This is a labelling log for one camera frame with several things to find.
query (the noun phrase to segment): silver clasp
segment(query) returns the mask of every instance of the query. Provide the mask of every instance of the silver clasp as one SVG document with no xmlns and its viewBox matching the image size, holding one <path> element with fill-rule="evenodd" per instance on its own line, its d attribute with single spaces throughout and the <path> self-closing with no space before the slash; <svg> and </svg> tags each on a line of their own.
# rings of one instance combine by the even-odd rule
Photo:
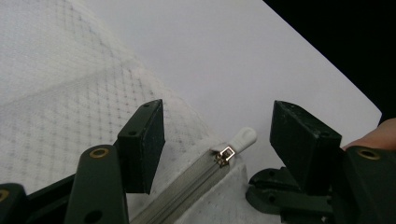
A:
<svg viewBox="0 0 396 224">
<path fill-rule="evenodd" d="M 231 147 L 226 147 L 224 148 L 221 152 L 216 154 L 216 161 L 220 165 L 220 167 L 223 167 L 225 165 L 228 165 L 230 158 L 232 158 L 235 155 L 235 152 Z"/>
</svg>

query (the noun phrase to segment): white cloth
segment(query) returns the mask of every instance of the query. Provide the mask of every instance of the white cloth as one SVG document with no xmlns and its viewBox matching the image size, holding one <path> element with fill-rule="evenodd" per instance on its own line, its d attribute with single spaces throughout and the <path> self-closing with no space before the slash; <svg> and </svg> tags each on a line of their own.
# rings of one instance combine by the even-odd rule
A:
<svg viewBox="0 0 396 224">
<path fill-rule="evenodd" d="M 73 174 L 84 150 L 162 98 L 166 144 L 151 194 L 128 195 L 132 218 L 221 142 L 77 1 L 2 3 L 0 34 L 0 183 L 32 193 Z"/>
</svg>

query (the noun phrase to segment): white surface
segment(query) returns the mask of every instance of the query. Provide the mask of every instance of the white surface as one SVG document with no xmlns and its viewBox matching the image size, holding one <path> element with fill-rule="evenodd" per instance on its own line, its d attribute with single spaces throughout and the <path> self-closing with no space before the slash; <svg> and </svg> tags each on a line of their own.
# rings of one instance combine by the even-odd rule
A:
<svg viewBox="0 0 396 224">
<path fill-rule="evenodd" d="M 86 0 L 99 19 L 225 139 L 250 126 L 248 176 L 282 163 L 269 144 L 274 100 L 341 135 L 371 131 L 379 110 L 261 0 Z"/>
<path fill-rule="evenodd" d="M 0 183 L 30 194 L 75 173 L 83 151 L 163 98 L 166 144 L 150 195 L 127 196 L 133 218 L 221 143 L 77 1 L 0 4 L 0 34 Z"/>
</svg>

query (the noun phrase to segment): screw hole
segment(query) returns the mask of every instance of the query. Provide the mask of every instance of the screw hole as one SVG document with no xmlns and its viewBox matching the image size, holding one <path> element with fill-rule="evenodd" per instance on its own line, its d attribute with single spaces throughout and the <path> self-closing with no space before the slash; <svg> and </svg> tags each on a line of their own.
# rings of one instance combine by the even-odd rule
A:
<svg viewBox="0 0 396 224">
<path fill-rule="evenodd" d="M 104 147 L 96 148 L 90 152 L 90 157 L 94 159 L 103 158 L 105 155 L 108 154 L 108 149 Z"/>
<path fill-rule="evenodd" d="M 270 202 L 270 203 L 274 203 L 275 202 L 275 195 L 270 195 L 269 197 L 268 197 L 268 201 Z"/>
<path fill-rule="evenodd" d="M 91 211 L 84 218 L 85 223 L 96 223 L 102 218 L 102 212 L 99 210 Z"/>
<path fill-rule="evenodd" d="M 358 154 L 365 159 L 373 161 L 379 160 L 381 158 L 378 153 L 369 149 L 359 149 Z"/>
</svg>

